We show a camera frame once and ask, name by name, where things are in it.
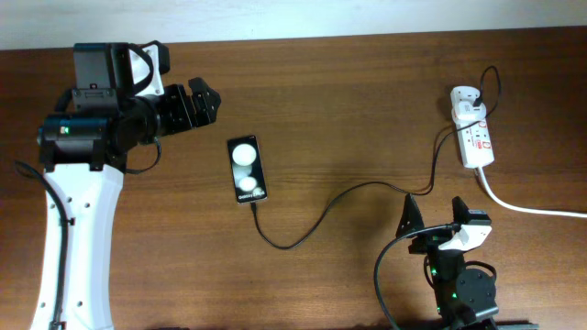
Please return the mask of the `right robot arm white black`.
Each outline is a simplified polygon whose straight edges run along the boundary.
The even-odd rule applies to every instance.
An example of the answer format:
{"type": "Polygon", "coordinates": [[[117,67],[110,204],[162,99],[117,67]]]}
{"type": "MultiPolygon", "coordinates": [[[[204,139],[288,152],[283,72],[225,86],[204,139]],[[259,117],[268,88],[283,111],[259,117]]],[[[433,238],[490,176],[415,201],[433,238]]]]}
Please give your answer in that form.
{"type": "Polygon", "coordinates": [[[442,329],[538,329],[538,324],[497,324],[497,271],[490,264],[464,254],[481,246],[492,231],[492,220],[482,210],[470,209],[460,197],[452,199],[453,221],[426,227],[412,194],[404,208],[396,236],[409,238],[411,254],[425,257],[426,281],[435,294],[442,329]]]}

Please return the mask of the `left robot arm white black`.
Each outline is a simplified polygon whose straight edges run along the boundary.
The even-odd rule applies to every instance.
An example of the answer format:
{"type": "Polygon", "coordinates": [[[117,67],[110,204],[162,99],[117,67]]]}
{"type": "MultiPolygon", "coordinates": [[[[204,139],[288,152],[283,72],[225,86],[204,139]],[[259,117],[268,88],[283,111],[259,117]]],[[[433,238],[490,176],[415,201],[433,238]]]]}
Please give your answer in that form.
{"type": "Polygon", "coordinates": [[[213,124],[221,104],[203,79],[164,85],[159,41],[78,43],[76,83],[39,127],[47,229],[35,329],[110,329],[113,223],[130,150],[213,124]]]}

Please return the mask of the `black smartphone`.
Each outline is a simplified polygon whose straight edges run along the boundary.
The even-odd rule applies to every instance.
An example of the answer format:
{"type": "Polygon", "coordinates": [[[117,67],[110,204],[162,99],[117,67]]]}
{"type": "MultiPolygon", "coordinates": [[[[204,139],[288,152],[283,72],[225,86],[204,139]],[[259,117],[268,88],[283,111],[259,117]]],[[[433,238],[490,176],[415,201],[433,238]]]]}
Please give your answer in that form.
{"type": "Polygon", "coordinates": [[[227,142],[227,152],[237,203],[265,200],[268,190],[257,137],[231,138],[227,142]]]}

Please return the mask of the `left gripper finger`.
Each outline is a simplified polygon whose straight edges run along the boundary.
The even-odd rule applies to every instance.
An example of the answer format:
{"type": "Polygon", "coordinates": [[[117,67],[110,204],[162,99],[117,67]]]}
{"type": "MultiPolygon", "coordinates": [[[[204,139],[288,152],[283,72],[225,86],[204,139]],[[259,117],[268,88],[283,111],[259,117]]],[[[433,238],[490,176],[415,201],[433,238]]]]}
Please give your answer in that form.
{"type": "Polygon", "coordinates": [[[220,94],[212,89],[203,78],[196,77],[188,81],[192,100],[197,110],[217,110],[221,105],[220,94]]]}
{"type": "Polygon", "coordinates": [[[193,95],[195,117],[198,127],[215,123],[218,110],[218,96],[212,93],[195,93],[193,95]]]}

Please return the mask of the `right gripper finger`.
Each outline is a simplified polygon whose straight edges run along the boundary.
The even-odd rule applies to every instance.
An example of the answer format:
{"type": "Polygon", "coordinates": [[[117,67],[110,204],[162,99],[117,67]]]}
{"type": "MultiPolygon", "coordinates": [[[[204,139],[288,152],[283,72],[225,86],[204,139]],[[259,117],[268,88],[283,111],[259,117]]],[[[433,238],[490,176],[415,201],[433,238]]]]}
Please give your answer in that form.
{"type": "Polygon", "coordinates": [[[415,201],[415,197],[411,193],[408,193],[404,198],[404,208],[395,237],[402,237],[423,228],[423,218],[415,201]]]}
{"type": "Polygon", "coordinates": [[[468,224],[470,222],[469,207],[459,196],[454,197],[451,202],[453,222],[460,225],[468,224]]]}

